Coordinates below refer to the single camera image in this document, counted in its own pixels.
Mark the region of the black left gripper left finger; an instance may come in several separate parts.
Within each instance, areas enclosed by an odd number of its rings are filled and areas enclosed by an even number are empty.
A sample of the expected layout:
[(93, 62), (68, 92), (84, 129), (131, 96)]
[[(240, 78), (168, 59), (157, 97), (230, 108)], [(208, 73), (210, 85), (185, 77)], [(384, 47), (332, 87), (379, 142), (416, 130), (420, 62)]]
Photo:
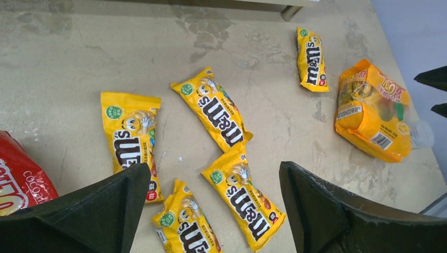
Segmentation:
[(150, 179), (148, 165), (135, 164), (1, 217), (1, 252), (129, 252)]

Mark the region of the orange mango candy bag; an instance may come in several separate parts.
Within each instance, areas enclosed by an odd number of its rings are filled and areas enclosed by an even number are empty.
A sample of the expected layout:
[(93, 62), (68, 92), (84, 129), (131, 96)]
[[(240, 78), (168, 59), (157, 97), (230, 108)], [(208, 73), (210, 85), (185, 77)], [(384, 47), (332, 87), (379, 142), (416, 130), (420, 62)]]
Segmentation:
[(387, 163), (412, 149), (411, 98), (367, 59), (339, 77), (335, 130), (357, 148)]

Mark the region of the red mixed fruit candy bag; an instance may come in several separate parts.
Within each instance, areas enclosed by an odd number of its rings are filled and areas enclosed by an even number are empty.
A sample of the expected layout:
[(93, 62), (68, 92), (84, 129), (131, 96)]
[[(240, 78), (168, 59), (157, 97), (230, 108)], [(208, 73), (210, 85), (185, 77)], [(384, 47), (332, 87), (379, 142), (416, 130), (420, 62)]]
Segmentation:
[(59, 197), (45, 171), (8, 133), (1, 131), (1, 216)]

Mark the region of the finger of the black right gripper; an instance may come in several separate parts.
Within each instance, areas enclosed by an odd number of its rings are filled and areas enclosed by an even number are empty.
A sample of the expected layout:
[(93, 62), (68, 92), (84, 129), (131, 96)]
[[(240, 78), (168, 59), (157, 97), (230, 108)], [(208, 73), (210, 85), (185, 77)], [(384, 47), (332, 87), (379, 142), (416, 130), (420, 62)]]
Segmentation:
[(425, 84), (442, 91), (447, 91), (447, 66), (420, 73), (414, 78), (414, 80), (421, 84)]
[(447, 118), (447, 103), (436, 104), (431, 107), (431, 111), (443, 116), (444, 118)]

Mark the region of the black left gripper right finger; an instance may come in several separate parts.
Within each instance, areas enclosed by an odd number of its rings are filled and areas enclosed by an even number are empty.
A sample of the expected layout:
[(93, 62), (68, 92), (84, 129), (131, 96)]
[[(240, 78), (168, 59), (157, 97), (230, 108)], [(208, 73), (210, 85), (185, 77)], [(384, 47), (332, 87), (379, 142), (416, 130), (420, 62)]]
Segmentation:
[(446, 219), (368, 200), (291, 161), (279, 168), (297, 252), (446, 252)]

